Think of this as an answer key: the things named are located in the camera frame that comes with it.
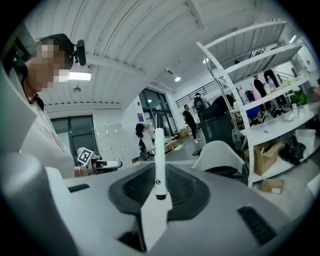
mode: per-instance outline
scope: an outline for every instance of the white wall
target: white wall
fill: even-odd
[[[217,76],[218,78],[221,77],[220,72],[216,69],[213,71],[214,75]],[[176,101],[181,99],[182,97],[192,93],[193,91],[199,89],[200,87],[203,87],[204,85],[212,82],[214,79],[210,72],[206,69],[205,65],[203,65],[203,69],[195,75],[193,78],[183,82],[178,89],[176,90],[176,93],[174,94],[168,94],[167,95],[167,100],[170,103],[170,108],[171,111],[174,113],[175,116],[175,123],[178,128],[178,130],[182,129],[183,127],[186,126],[184,117],[183,117],[183,112],[184,112],[184,107],[178,107]],[[217,88],[216,90],[213,90],[209,92],[208,94],[205,95],[205,98],[212,103],[216,97],[221,95],[221,91]],[[191,109],[191,102],[188,103],[190,107],[190,113],[193,116],[193,119],[195,122],[197,122],[198,114],[194,113],[193,110]]]
[[[66,110],[47,113],[49,118],[63,118],[72,116],[85,116],[92,115],[95,135],[97,139],[97,145],[99,152],[104,160],[110,159],[110,145],[106,143],[106,140],[101,137],[103,134],[98,134],[97,130],[102,132],[108,129],[108,126],[121,125],[123,135],[121,135],[121,144],[125,144],[123,154],[125,160],[123,161],[124,167],[132,166],[131,159],[140,156],[139,138],[136,136],[136,125],[139,123],[138,113],[142,114],[143,120],[145,116],[141,107],[139,97],[137,96],[134,101],[125,109],[85,109],[85,110]],[[152,147],[152,139],[148,132],[143,133],[143,142],[147,149]]]

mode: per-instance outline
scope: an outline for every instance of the metal shelving unit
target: metal shelving unit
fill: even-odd
[[[293,43],[281,47],[277,47],[273,50],[266,51],[262,54],[250,57],[238,64],[223,68],[222,64],[226,67],[226,63],[238,59],[241,56],[245,56],[250,52],[256,51],[272,44],[276,44],[283,32],[286,22],[268,22],[258,25],[253,25],[240,29],[236,32],[223,36],[207,45],[202,45],[200,42],[196,44],[206,54],[206,58],[210,59],[211,67],[216,67],[221,75],[222,79],[216,77],[213,70],[208,67],[212,77],[219,84],[222,96],[230,113],[239,112],[244,123],[244,130],[240,133],[246,136],[249,150],[249,177],[248,186],[251,187],[253,182],[270,178],[274,175],[280,174],[291,167],[292,164],[283,161],[278,157],[277,162],[262,176],[254,173],[254,146],[260,143],[277,138],[289,131],[294,130],[298,126],[304,124],[311,118],[313,118],[319,111],[319,103],[312,103],[305,107],[305,114],[302,118],[295,118],[291,122],[283,121],[282,117],[274,118],[270,121],[262,123],[260,125],[250,127],[249,119],[246,110],[259,106],[267,101],[270,101],[280,95],[283,95],[291,90],[296,89],[310,79],[309,75],[298,77],[297,81],[287,86],[280,86],[273,91],[270,95],[263,97],[258,101],[244,105],[235,87],[236,83],[241,82],[244,79],[253,77],[266,70],[272,69],[283,63],[288,62],[304,45],[303,43]],[[231,110],[229,101],[226,98],[224,92],[224,86],[227,86],[235,100],[238,108]],[[235,122],[234,115],[232,114],[232,121],[238,134],[238,127]],[[320,146],[320,141],[315,143],[315,149]]]

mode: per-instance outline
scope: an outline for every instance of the white chair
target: white chair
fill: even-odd
[[[232,179],[242,179],[243,183],[248,184],[248,170],[245,162],[221,140],[206,144],[192,168]]]

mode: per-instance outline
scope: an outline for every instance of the ceiling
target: ceiling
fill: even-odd
[[[257,1],[45,0],[24,20],[32,38],[65,33],[74,44],[83,39],[87,65],[72,69],[90,71],[92,78],[57,83],[41,97],[51,109],[80,103],[126,108],[155,79],[176,89],[165,68],[184,81],[198,72],[203,57],[195,43],[254,22]],[[73,92],[76,86],[80,93]]]

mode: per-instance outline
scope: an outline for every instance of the potted plant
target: potted plant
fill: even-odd
[[[302,91],[294,91],[290,97],[291,104],[296,103],[298,106],[307,105],[309,103],[308,96]]]

